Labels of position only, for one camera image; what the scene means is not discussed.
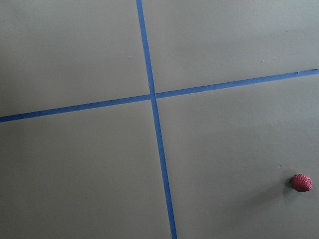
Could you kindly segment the red strawberry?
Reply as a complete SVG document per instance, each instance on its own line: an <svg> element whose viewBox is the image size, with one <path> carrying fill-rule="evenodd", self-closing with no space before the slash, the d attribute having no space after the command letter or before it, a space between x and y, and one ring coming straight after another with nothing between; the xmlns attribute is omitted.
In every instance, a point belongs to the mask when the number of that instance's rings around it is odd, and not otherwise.
<svg viewBox="0 0 319 239"><path fill-rule="evenodd" d="M313 187L313 181L308 175L297 174L288 180L288 185L297 192L308 192Z"/></svg>

